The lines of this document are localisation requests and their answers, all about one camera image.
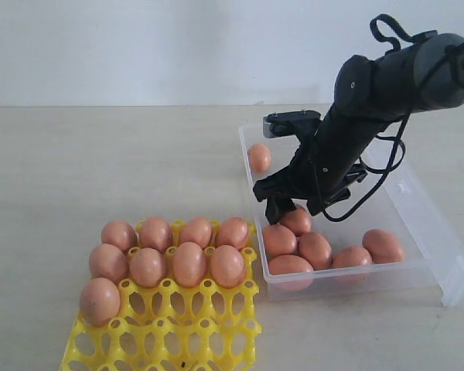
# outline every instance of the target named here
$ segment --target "table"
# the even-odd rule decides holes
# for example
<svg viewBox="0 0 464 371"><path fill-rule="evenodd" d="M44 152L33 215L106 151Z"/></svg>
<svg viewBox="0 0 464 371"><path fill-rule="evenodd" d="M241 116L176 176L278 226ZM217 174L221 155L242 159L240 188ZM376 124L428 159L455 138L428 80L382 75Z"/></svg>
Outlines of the table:
<svg viewBox="0 0 464 371"><path fill-rule="evenodd" d="M321 106L0 108L0 370L58 369L87 256L114 218L251 218L237 128ZM464 107L416 114L411 163L464 243ZM259 370L464 370L438 287L270 302Z"/></svg>

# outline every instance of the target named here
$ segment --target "yellow egg tray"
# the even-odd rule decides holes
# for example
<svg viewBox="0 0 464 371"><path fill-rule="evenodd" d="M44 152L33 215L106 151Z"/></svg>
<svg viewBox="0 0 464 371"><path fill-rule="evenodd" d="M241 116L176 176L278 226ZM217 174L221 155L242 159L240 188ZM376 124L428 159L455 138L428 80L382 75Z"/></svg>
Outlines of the yellow egg tray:
<svg viewBox="0 0 464 371"><path fill-rule="evenodd" d="M174 245L183 220L172 224ZM143 288L131 278L118 285L121 310L106 326L88 325L79 312L60 371L228 371L250 369L256 360L254 340L261 325L254 318L253 235L241 254L247 267L242 284L222 288L210 276L210 256L220 223L212 220L213 239L205 249L206 276L195 288L173 279L175 246L165 252L167 277L156 288ZM136 226L139 232L142 221ZM128 259L140 247L128 252Z"/></svg>

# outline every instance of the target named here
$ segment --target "transparent plastic box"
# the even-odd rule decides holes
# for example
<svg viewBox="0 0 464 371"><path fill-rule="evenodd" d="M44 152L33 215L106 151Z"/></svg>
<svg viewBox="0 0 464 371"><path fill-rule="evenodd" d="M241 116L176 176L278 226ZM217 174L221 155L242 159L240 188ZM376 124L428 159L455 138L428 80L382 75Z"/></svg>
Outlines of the transparent plastic box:
<svg viewBox="0 0 464 371"><path fill-rule="evenodd" d="M258 231L261 265L268 285L268 297L271 300L291 300L439 284L443 291L443 305L452 306L460 302L464 295L464 248L405 160L396 171L389 175L384 185L348 220L333 223L321 213L312 218L312 230L327 238L334 253L352 244L361 245L363 235L367 230L373 228L390 230L398 235L406 250L407 258L404 262L300 274L270 274L268 256L261 233L268 225L264 216L266 201L259 203L252 189L256 180L285 167L292 159L299 142L295 136L266 138L263 135L262 124L242 126L239 129L239 135L251 207ZM247 160L247 149L254 143L266 144L272 153L270 169L260 176L251 172ZM362 157L369 166L382 168L386 165L390 150L391 144L375 140L371 142ZM350 199L328 208L329 214L333 216L344 214L374 185L378 177L379 175L368 174L363 182L352 185ZM305 206L305 202L295 201ZM347 284L346 281L340 280L341 276L356 274L367 274L367 277L357 284ZM282 284L304 280L312 280L312 283L302 291L282 289Z"/></svg>

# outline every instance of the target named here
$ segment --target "brown egg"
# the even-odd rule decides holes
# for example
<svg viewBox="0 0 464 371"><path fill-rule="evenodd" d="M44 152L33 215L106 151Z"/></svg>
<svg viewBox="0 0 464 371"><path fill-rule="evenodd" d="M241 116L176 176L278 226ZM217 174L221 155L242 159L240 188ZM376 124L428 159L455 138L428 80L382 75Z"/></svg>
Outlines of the brown egg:
<svg viewBox="0 0 464 371"><path fill-rule="evenodd" d="M117 286L107 278L95 278L80 293L79 308L84 320L92 326L104 326L117 316L121 296Z"/></svg>
<svg viewBox="0 0 464 371"><path fill-rule="evenodd" d="M300 205L296 205L296 210L289 211L281 219L280 224L289 228L299 237L304 233L311 232L311 216Z"/></svg>
<svg viewBox="0 0 464 371"><path fill-rule="evenodd" d="M135 283L144 288L154 288L167 274L165 258L155 249L140 249L134 254L129 270Z"/></svg>
<svg viewBox="0 0 464 371"><path fill-rule="evenodd" d="M280 224L266 226L262 234L264 249L273 257L295 253L297 240L294 233L286 226Z"/></svg>
<svg viewBox="0 0 464 371"><path fill-rule="evenodd" d="M298 241L299 256L304 257L315 271L328 269L332 264L332 247L321 234L309 232Z"/></svg>
<svg viewBox="0 0 464 371"><path fill-rule="evenodd" d="M347 268L361 265L371 265L373 263L370 252L362 246L353 245L339 251L333 258L332 267ZM336 279L344 284L356 284L363 281L367 274L353 274L350 276L340 276Z"/></svg>
<svg viewBox="0 0 464 371"><path fill-rule="evenodd" d="M206 256L200 245L185 242L177 247L172 259L173 276L183 288L194 288L206 273Z"/></svg>
<svg viewBox="0 0 464 371"><path fill-rule="evenodd" d="M179 244L194 242L204 249L210 245L212 236L213 227L210 221L204 216L197 216L180 230Z"/></svg>
<svg viewBox="0 0 464 371"><path fill-rule="evenodd" d="M363 246L375 264L405 260L405 251L398 237L386 230L368 230L363 236Z"/></svg>
<svg viewBox="0 0 464 371"><path fill-rule="evenodd" d="M118 284L127 278L129 266L124 253L116 246L102 243L90 253L89 267L91 276L104 277Z"/></svg>
<svg viewBox="0 0 464 371"><path fill-rule="evenodd" d="M257 143L249 147L247 150L247 157L249 159L249 166L253 172L266 172L270 167L271 152L270 149L262 143Z"/></svg>
<svg viewBox="0 0 464 371"><path fill-rule="evenodd" d="M101 242L127 252L130 248L138 246L138 235L131 224L124 220L112 220L101 230Z"/></svg>
<svg viewBox="0 0 464 371"><path fill-rule="evenodd" d="M215 246L231 245L238 250L246 247L249 241L249 226L247 222L239 217L225 220L215 237Z"/></svg>
<svg viewBox="0 0 464 371"><path fill-rule="evenodd" d="M139 241L142 248L150 248L165 253L173 245L172 227L165 218L150 216L141 225Z"/></svg>
<svg viewBox="0 0 464 371"><path fill-rule="evenodd" d="M235 288L246 276L244 258L234 246L219 246L211 254L210 273L212 279L222 288Z"/></svg>
<svg viewBox="0 0 464 371"><path fill-rule="evenodd" d="M280 255L268 263L268 270L271 274L290 274L312 272L312 266L306 259L296 255ZM274 284L276 288L284 291L301 291L312 283L312 278L301 279L300 281L282 282Z"/></svg>

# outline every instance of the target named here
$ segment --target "black robotic arm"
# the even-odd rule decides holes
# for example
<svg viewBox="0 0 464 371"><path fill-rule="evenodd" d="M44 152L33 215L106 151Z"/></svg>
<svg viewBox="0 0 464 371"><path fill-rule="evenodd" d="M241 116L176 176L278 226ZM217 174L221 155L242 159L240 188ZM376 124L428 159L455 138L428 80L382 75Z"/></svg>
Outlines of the black robotic arm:
<svg viewBox="0 0 464 371"><path fill-rule="evenodd" d="M395 37L383 36L377 21L386 22L396 34L411 43L405 49ZM267 138L295 135L299 147L282 170L258 180L253 192L267 200L266 217L277 223L295 209L293 199L307 200L312 216L323 213L339 222L352 215L383 184L394 164L409 116L413 113L459 107L464 104L464 38L436 31L409 36L389 15L370 23L371 32L392 49L377 60L353 56L336 79L335 97L326 116L315 111L270 114L264 118ZM401 122L394 137L381 137L388 126ZM375 138L394 143L387 167L373 169L360 159ZM331 217L326 208L350 198L349 187L362 182L368 172L381 174L377 184L341 217Z"/></svg>

